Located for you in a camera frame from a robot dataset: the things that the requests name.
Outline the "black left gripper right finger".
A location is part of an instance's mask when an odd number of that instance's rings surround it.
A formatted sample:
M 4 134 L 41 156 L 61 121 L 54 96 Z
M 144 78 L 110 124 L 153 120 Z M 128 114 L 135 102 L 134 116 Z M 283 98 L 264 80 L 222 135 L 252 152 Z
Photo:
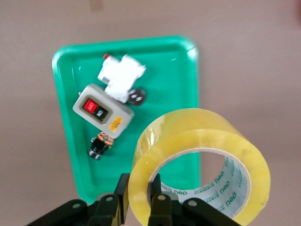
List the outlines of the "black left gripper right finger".
M 180 226 L 181 204 L 176 194 L 162 192 L 159 174 L 151 183 L 150 199 L 148 226 Z

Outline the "yellow packing tape roll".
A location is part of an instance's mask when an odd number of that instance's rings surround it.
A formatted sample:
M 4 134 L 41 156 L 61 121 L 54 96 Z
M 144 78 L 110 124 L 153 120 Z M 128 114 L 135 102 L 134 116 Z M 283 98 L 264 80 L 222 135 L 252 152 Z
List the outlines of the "yellow packing tape roll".
M 180 202 L 202 199 L 241 226 L 248 226 L 265 207 L 270 172 L 258 148 L 220 115 L 199 108 L 180 109 L 153 121 L 136 145 L 128 198 L 142 226 L 148 225 L 150 185 L 159 170 L 180 156 L 196 152 L 224 156 L 217 177 L 191 190 L 161 184 L 163 191 L 174 193 Z

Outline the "small black plug connector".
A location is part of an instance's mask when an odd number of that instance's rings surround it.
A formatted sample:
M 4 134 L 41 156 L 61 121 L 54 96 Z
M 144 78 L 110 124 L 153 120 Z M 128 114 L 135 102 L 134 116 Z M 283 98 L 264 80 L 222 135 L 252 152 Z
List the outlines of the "small black plug connector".
M 115 139 L 104 132 L 99 132 L 90 141 L 90 149 L 87 154 L 94 160 L 100 160 L 104 153 L 112 147 Z

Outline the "grey switch box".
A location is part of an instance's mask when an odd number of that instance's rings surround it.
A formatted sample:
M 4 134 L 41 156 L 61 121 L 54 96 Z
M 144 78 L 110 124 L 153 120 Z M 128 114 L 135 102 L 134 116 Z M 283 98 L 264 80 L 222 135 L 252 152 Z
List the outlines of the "grey switch box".
M 113 139 L 122 134 L 135 115 L 129 106 L 107 95 L 96 84 L 84 88 L 72 109 Z

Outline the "black round knob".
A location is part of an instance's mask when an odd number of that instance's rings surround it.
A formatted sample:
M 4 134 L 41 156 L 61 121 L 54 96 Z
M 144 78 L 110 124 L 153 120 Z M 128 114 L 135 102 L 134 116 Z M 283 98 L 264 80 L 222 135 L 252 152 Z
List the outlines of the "black round knob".
M 144 103 L 146 92 L 142 89 L 133 89 L 128 93 L 128 103 L 134 106 L 140 106 Z

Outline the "green plastic tray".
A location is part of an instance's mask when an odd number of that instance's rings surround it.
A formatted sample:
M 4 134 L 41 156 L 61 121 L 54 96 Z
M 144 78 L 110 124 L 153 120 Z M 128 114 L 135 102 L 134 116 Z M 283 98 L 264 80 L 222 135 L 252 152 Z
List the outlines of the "green plastic tray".
M 100 84 L 97 76 L 106 53 L 116 58 L 128 54 L 146 66 L 135 83 L 146 91 L 146 101 L 133 107 L 135 116 L 129 126 L 100 160 L 94 160 L 87 151 L 98 129 L 72 107 L 85 86 Z M 75 186 L 88 203 L 113 191 L 120 175 L 131 171 L 138 138 L 153 120 L 198 106 L 198 49 L 181 36 L 65 46 L 55 52 L 52 69 Z

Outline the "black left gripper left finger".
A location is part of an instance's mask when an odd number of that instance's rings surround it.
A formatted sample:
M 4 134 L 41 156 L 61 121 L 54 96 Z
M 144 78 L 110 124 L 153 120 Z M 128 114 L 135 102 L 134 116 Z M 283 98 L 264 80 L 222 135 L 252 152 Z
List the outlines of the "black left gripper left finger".
M 89 226 L 122 226 L 125 223 L 129 206 L 129 177 L 129 173 L 121 174 L 114 192 L 98 197 Z

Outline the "white circuit breaker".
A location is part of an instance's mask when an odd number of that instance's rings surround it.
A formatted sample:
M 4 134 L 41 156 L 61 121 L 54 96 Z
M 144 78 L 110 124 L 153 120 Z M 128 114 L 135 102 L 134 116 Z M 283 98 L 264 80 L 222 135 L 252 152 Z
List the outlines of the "white circuit breaker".
M 129 55 L 124 55 L 121 60 L 111 54 L 104 54 L 103 58 L 97 79 L 106 84 L 107 95 L 124 104 L 136 80 L 144 75 L 146 66 Z

